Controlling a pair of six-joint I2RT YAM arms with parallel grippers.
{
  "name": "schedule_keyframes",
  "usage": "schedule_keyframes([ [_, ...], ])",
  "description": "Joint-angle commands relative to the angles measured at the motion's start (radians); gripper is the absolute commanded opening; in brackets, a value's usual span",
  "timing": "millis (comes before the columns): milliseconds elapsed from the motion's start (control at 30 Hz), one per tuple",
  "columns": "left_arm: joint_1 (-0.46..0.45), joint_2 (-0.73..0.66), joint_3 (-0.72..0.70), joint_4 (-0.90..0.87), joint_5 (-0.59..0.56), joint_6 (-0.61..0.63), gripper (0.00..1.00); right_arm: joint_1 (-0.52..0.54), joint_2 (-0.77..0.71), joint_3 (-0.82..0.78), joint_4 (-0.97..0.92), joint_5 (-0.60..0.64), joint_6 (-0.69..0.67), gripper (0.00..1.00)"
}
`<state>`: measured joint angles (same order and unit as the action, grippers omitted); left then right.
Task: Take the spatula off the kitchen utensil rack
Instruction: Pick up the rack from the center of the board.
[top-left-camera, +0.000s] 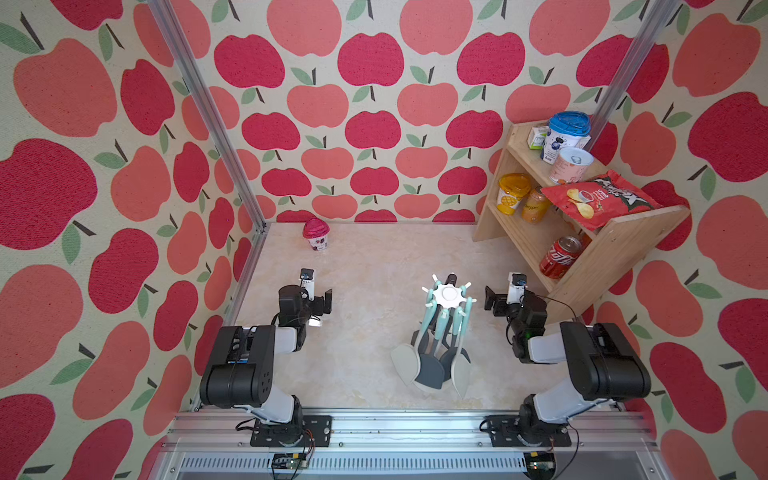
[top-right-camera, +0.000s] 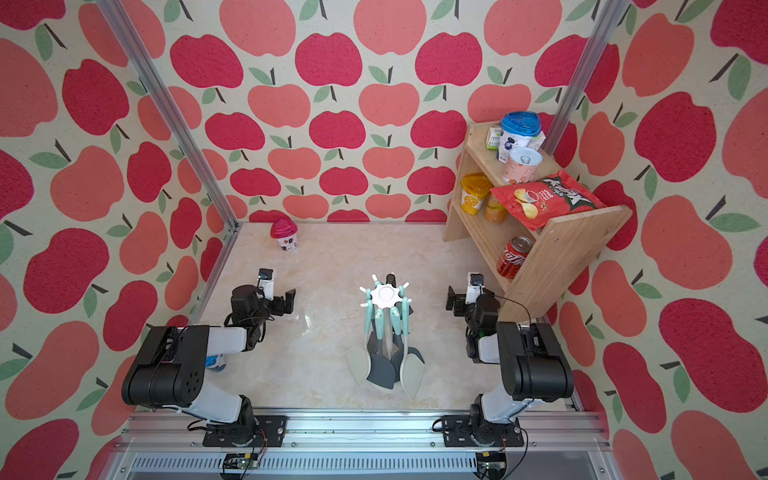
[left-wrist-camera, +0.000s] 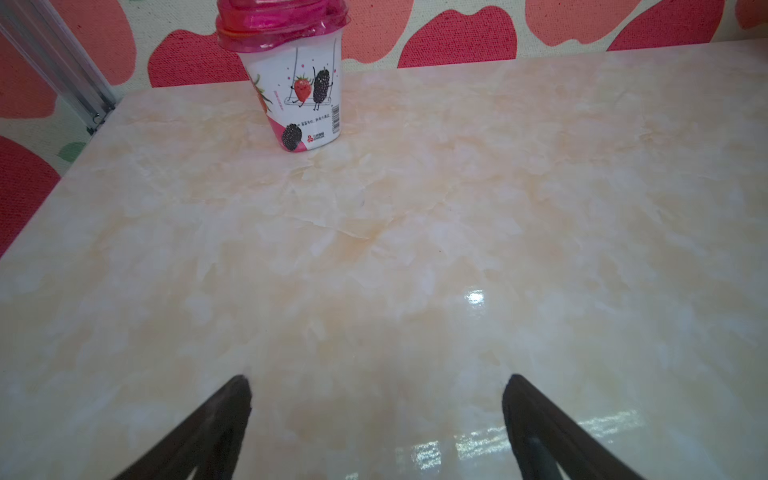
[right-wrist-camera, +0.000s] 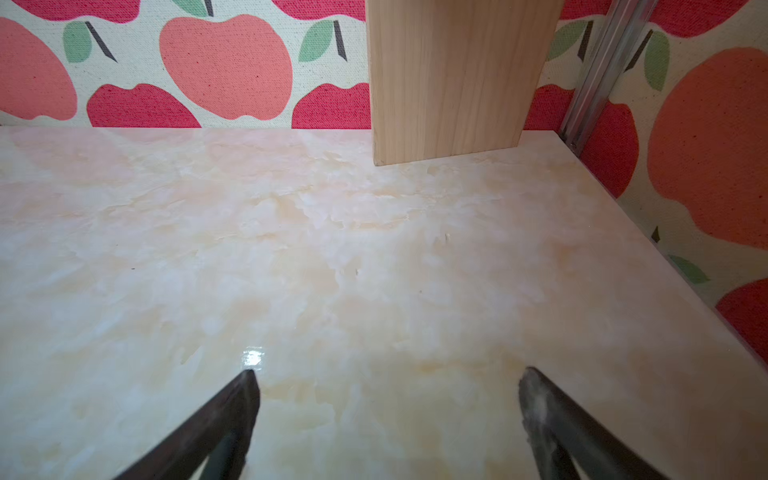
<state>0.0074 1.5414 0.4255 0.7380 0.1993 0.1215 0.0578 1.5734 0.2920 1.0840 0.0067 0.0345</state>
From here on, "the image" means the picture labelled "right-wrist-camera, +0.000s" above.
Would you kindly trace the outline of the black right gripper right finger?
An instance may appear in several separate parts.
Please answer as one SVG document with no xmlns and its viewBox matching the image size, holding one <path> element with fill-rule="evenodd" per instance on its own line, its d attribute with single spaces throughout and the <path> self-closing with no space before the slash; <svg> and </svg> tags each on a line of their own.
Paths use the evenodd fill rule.
<svg viewBox="0 0 768 480">
<path fill-rule="evenodd" d="M 523 427 L 542 479 L 663 479 L 535 367 L 518 384 Z"/>
</svg>

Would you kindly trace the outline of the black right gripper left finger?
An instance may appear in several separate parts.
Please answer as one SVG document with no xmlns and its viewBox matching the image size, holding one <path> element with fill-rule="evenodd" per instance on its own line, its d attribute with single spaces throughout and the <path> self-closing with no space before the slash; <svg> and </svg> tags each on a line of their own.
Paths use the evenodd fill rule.
<svg viewBox="0 0 768 480">
<path fill-rule="evenodd" d="M 240 372 L 120 479 L 238 479 L 260 407 L 255 372 Z"/>
</svg>

